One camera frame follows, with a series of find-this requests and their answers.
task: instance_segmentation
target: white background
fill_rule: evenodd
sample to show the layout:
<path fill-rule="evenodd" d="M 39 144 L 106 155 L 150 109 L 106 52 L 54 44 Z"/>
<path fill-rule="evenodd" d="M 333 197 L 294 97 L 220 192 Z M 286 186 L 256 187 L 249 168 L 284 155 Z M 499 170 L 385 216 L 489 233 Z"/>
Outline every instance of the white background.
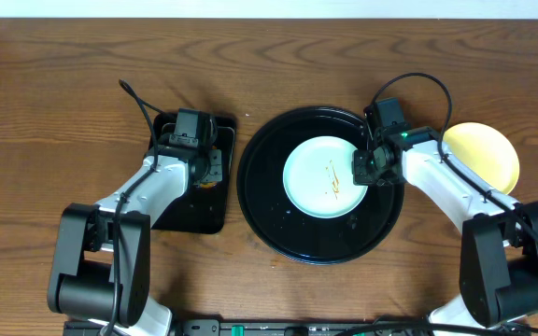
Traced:
<path fill-rule="evenodd" d="M 0 0 L 0 17 L 538 19 L 538 0 Z"/>

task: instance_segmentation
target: white plate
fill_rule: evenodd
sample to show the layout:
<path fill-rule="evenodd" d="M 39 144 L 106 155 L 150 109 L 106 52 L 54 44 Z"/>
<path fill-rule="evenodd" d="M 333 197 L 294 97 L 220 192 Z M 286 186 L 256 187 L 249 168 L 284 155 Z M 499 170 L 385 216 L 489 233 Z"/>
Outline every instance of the white plate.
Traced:
<path fill-rule="evenodd" d="M 290 201 L 300 211 L 318 218 L 352 211 L 368 189 L 352 182 L 354 150 L 354 145 L 334 136 L 319 136 L 300 144 L 284 166 L 284 189 Z"/>

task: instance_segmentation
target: wooden table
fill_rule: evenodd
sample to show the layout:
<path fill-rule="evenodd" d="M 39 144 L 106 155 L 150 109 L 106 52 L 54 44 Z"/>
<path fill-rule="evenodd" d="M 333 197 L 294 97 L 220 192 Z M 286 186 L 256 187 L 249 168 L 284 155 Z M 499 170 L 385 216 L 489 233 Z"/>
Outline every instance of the wooden table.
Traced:
<path fill-rule="evenodd" d="M 361 113 L 410 71 L 447 84 L 454 124 L 508 136 L 512 195 L 538 200 L 538 21 L 0 20 L 0 334 L 60 334 L 45 295 L 60 214 L 140 165 L 149 130 L 118 78 L 166 109 L 235 116 L 235 177 L 269 119 L 304 105 Z M 439 128 L 444 96 L 421 80 L 386 96 Z M 325 267 L 275 253 L 244 220 L 235 178 L 230 192 L 219 234 L 152 233 L 150 293 L 178 316 L 363 321 L 425 315 L 459 292 L 460 235 L 417 189 L 378 248 Z"/>

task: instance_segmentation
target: yellow object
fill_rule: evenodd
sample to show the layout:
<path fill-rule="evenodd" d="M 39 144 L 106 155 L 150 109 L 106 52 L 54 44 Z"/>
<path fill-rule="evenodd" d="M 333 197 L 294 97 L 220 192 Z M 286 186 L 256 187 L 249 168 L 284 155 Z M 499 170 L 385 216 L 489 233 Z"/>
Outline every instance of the yellow object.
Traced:
<path fill-rule="evenodd" d="M 476 122 L 456 125 L 444 141 L 462 163 L 493 188 L 508 194 L 520 175 L 518 155 L 510 141 L 496 129 Z"/>

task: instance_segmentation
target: black cable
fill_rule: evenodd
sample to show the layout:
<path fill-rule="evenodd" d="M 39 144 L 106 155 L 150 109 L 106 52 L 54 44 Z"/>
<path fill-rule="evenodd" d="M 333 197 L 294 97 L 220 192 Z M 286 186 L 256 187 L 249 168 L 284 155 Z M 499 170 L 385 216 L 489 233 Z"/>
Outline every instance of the black cable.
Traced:
<path fill-rule="evenodd" d="M 446 95 L 446 98 L 447 98 L 446 121 L 445 121 L 444 127 L 442 128 L 442 131 L 441 131 L 441 133 L 439 135 L 439 138 L 437 139 L 437 151 L 439 153 L 439 156 L 443 160 L 443 162 L 445 162 L 446 165 L 456 175 L 458 175 L 462 180 L 464 180 L 468 185 L 470 185 L 476 191 L 481 193 L 483 195 L 484 200 L 489 200 L 492 203 L 494 203 L 495 205 L 499 206 L 507 215 L 509 215 L 513 220 L 515 220 L 520 225 L 522 230 L 524 232 L 526 232 L 530 236 L 530 238 L 538 245 L 538 234 L 529 225 L 527 225 L 527 223 L 521 217 L 517 216 L 514 213 L 514 211 L 512 211 L 508 206 L 506 206 L 505 204 L 503 204 L 502 202 L 500 202 L 499 200 L 494 198 L 489 190 L 483 190 L 478 185 L 476 185 L 476 183 L 473 180 L 471 180 L 469 177 L 467 177 L 465 174 L 463 174 L 456 166 L 454 166 L 454 164 L 447 157 L 447 154 L 444 153 L 443 148 L 442 148 L 442 146 L 443 146 L 442 144 L 443 144 L 444 134 L 445 134 L 445 132 L 447 130 L 447 127 L 449 125 L 449 121 L 451 120 L 451 117 L 452 117 L 452 98 L 451 98 L 451 95 L 449 94 L 449 90 L 447 89 L 446 85 L 441 80 L 437 79 L 434 76 L 424 74 L 424 73 L 408 73 L 408 74 L 397 76 L 396 78 L 394 78 L 394 79 L 390 80 L 389 82 L 387 82 L 384 86 L 381 87 L 381 89 L 379 89 L 377 91 L 377 93 L 373 97 L 373 100 L 371 101 L 371 106 L 374 106 L 374 104 L 375 104 L 377 98 L 379 97 L 379 95 L 381 95 L 381 93 L 389 85 L 395 83 L 396 81 L 398 81 L 400 79 L 406 78 L 406 77 L 425 77 L 427 79 L 430 79 L 433 82 L 435 82 L 437 85 L 439 85 L 439 87 L 443 90 L 444 94 Z M 396 328 L 396 329 L 424 329 L 424 330 L 431 330 L 431 331 L 439 330 L 439 331 L 449 331 L 449 332 L 470 333 L 470 334 L 474 334 L 474 335 L 483 335 L 483 336 L 485 336 L 485 335 L 500 335 L 500 334 L 516 335 L 516 333 L 507 333 L 507 332 L 500 332 L 500 331 L 496 331 L 496 330 L 477 329 L 477 328 L 462 327 L 462 326 L 437 325 L 437 324 L 424 323 L 423 325 L 420 325 L 420 326 L 416 325 L 416 326 L 418 326 L 417 328 L 410 328 L 409 327 L 410 325 L 412 325 L 412 324 L 408 324 L 408 325 L 404 326 L 404 323 L 402 323 L 402 324 L 400 324 L 400 327 Z M 514 325 L 517 326 L 518 328 L 524 330 L 524 331 L 538 333 L 538 328 L 533 328 L 531 326 L 525 326 L 525 325 L 521 325 L 521 324 L 514 324 Z M 351 336 L 351 335 L 353 335 L 355 333 L 360 333 L 360 332 L 364 332 L 364 331 L 367 331 L 367 332 L 368 331 L 375 331 L 375 330 L 377 330 L 377 329 L 375 329 L 376 327 L 379 327 L 379 326 L 361 327 L 362 330 L 361 329 L 353 329 L 354 331 L 348 330 L 348 331 L 339 333 L 337 336 Z"/>
<path fill-rule="evenodd" d="M 121 293 L 121 285 L 120 285 L 121 209 L 128 202 L 128 197 L 130 197 L 132 192 L 144 180 L 146 180 L 147 177 L 153 174 L 157 168 L 157 161 L 158 161 L 158 156 L 159 156 L 159 145 L 157 144 L 157 135 L 155 134 L 155 130 L 153 129 L 153 124 L 150 121 L 149 114 L 147 113 L 147 109 L 145 108 L 145 105 L 160 113 L 163 113 L 157 107 L 149 105 L 148 103 L 140 99 L 136 95 L 136 92 L 130 87 L 130 85 L 125 80 L 120 79 L 120 86 L 122 89 L 128 92 L 128 94 L 130 94 L 136 100 L 136 103 L 140 107 L 140 110 L 142 111 L 143 115 L 145 116 L 145 119 L 147 120 L 147 125 L 149 126 L 149 130 L 150 130 L 150 137 L 153 142 L 154 159 L 153 159 L 153 164 L 151 164 L 150 166 L 150 169 L 148 169 L 144 174 L 138 177 L 138 179 L 120 195 L 120 199 L 118 200 L 118 205 L 116 206 L 116 213 L 113 216 L 113 265 L 114 265 L 113 267 L 113 271 L 114 271 L 113 272 L 113 303 L 111 306 L 111 318 L 109 319 L 109 323 L 103 328 L 101 328 L 101 330 L 99 331 L 99 333 L 102 334 L 103 336 L 111 335 L 111 332 L 113 331 L 116 323 L 118 322 L 118 314 L 120 313 L 119 309 L 120 309 L 120 293 Z"/>

